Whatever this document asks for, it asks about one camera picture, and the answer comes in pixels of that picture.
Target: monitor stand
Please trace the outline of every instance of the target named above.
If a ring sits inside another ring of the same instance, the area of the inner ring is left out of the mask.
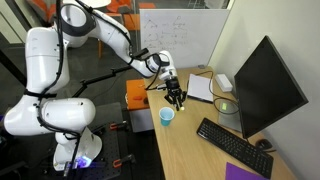
[[[223,113],[233,113],[238,110],[238,107],[228,100],[220,100],[219,110]],[[227,128],[241,132],[241,122],[239,112],[234,114],[223,114],[219,112],[218,123]]]

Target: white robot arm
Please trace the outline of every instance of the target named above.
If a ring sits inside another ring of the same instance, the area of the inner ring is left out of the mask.
[[[69,81],[69,47],[80,47],[89,37],[100,39],[144,77],[159,74],[168,90],[165,99],[177,110],[183,110],[182,102],[186,96],[180,89],[169,52],[161,51],[147,58],[141,58],[144,53],[133,55],[130,35],[123,25],[81,1],[76,1],[82,7],[64,4],[59,11],[60,21],[55,26],[37,27],[28,32],[25,48],[26,90],[18,104],[4,118],[5,129],[12,135],[31,136],[56,132],[58,145],[54,168],[57,171],[64,170],[68,162],[78,167],[88,167],[102,148],[100,138],[87,128],[95,116],[95,106],[89,99],[51,99],[52,93]],[[58,35],[61,29],[63,39],[59,39],[62,36]]]

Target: handwriting on whiteboard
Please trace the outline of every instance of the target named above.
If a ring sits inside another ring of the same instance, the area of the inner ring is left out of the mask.
[[[188,45],[188,29],[186,21],[177,16],[172,22],[157,23],[148,20],[143,26],[146,32],[144,44],[148,49],[175,50]]]

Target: light blue cup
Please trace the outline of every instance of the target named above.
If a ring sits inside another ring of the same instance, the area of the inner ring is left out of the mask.
[[[163,107],[159,111],[159,116],[161,119],[161,124],[163,126],[168,126],[174,117],[174,111],[169,107]]]

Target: whiteboard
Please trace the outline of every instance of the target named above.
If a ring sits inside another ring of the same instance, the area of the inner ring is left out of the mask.
[[[208,65],[228,9],[140,9],[141,48],[167,50],[176,68]]]

